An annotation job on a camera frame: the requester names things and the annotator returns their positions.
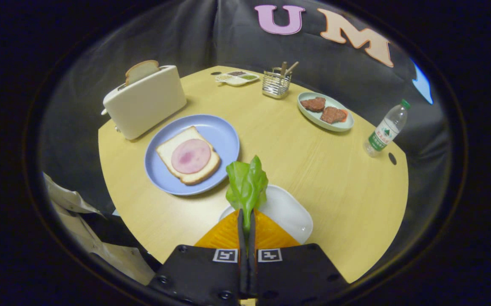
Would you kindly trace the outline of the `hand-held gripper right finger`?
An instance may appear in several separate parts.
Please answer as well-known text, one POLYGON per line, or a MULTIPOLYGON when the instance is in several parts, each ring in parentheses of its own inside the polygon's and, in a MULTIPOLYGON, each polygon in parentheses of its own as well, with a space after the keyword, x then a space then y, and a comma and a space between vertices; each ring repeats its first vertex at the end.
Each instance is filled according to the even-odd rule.
POLYGON ((321 246, 304 244, 260 248, 261 228, 251 212, 249 234, 249 294, 257 306, 319 306, 347 290, 350 284, 321 246))

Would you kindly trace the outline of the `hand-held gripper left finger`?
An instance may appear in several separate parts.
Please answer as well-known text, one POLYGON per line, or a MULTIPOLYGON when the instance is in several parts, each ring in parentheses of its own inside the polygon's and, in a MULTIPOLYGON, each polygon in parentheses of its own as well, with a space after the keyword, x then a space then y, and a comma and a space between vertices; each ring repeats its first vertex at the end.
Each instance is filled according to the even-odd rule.
POLYGON ((233 211, 196 244, 176 246, 149 287, 191 306, 239 306, 251 296, 243 219, 233 211))

